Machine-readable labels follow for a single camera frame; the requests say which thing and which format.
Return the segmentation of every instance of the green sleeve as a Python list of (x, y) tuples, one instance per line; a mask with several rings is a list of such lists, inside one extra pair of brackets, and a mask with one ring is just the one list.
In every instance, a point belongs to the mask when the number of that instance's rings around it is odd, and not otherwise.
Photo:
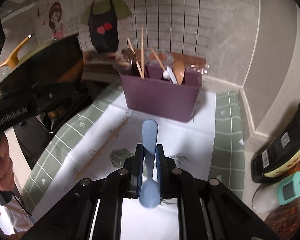
[(115, 13), (118, 20), (125, 19), (131, 15), (130, 9), (127, 4), (122, 0), (112, 0)]
[(80, 21), (82, 24), (88, 25), (90, 8), (91, 6), (88, 6), (82, 14)]

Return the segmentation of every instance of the yellow label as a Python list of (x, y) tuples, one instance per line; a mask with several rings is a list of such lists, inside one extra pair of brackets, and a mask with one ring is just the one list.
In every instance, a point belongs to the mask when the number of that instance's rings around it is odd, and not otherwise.
[(270, 171), (268, 173), (265, 173), (264, 175), (268, 178), (275, 178), (280, 176), (281, 174), (285, 173), (287, 170), (289, 170), (291, 167), (296, 165), (300, 161), (300, 150), (290, 159), (288, 160), (285, 164), (280, 166), (279, 168)]

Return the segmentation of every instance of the blue spoon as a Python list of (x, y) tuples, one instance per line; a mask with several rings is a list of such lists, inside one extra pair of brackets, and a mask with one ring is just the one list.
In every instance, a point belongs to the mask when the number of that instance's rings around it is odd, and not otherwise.
[(146, 208), (154, 208), (160, 203), (160, 193), (157, 183), (152, 179), (155, 148), (157, 145), (158, 124), (148, 119), (142, 124), (142, 144), (145, 154), (147, 181), (143, 183), (139, 202)]

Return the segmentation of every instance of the green checkered tablecloth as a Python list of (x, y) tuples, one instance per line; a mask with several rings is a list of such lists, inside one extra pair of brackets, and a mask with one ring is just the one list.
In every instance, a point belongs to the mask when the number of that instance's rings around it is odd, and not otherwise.
[[(22, 198), (30, 212), (47, 191), (68, 153), (122, 92), (119, 82), (109, 85), (91, 106), (72, 117), (56, 133), (34, 166), (22, 190)], [(130, 153), (121, 156), (126, 158)], [(242, 126), (237, 94), (217, 95), (215, 140), (209, 178), (220, 179), (239, 198), (242, 198), (244, 168)]]

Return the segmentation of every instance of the black apron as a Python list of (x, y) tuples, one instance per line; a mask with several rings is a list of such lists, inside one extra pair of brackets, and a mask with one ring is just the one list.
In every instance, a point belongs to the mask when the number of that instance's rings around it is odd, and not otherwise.
[(118, 50), (118, 19), (114, 6), (110, 1), (110, 11), (102, 14), (93, 14), (93, 4), (89, 12), (88, 27), (91, 43), (98, 53), (115, 52)]

